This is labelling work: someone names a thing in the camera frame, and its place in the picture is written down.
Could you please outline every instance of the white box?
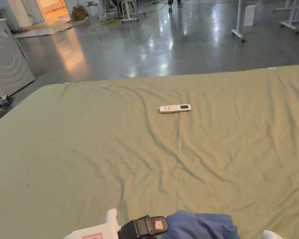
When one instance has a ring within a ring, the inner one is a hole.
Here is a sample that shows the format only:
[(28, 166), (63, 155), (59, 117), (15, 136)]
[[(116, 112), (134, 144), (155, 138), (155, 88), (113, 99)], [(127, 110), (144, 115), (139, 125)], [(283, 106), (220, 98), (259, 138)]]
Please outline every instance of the white box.
[(244, 26), (254, 26), (257, 5), (247, 6), (245, 9)]

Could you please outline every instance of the red label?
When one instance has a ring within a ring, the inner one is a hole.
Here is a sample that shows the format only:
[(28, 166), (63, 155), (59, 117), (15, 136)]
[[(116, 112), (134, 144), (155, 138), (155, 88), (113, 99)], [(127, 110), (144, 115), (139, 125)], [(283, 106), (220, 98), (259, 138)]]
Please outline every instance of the red label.
[(156, 229), (163, 229), (162, 221), (155, 221), (155, 228)]
[(103, 239), (103, 237), (101, 233), (97, 233), (90, 236), (85, 236), (82, 239)]

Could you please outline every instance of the person's leg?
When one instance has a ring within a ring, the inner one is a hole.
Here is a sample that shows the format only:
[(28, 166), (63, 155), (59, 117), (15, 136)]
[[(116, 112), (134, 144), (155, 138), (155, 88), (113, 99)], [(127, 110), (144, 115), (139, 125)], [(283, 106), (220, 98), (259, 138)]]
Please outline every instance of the person's leg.
[(177, 6), (178, 7), (182, 7), (183, 6), (183, 4), (180, 2), (181, 0), (177, 0)]
[(168, 11), (171, 12), (172, 11), (172, 4), (173, 4), (173, 0), (168, 0)]

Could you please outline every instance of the doorway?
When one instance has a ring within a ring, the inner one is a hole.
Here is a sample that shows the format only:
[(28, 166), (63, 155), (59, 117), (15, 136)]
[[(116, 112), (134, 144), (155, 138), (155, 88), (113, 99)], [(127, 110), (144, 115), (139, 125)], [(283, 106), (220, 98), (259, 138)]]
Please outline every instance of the doorway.
[(70, 21), (64, 0), (37, 0), (46, 21)]

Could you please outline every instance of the bed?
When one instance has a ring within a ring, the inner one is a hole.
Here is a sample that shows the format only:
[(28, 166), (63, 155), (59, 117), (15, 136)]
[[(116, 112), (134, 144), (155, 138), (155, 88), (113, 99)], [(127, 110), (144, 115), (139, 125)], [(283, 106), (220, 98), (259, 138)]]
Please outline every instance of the bed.
[(299, 66), (49, 85), (0, 119), (0, 238), (62, 239), (111, 208), (299, 239)]

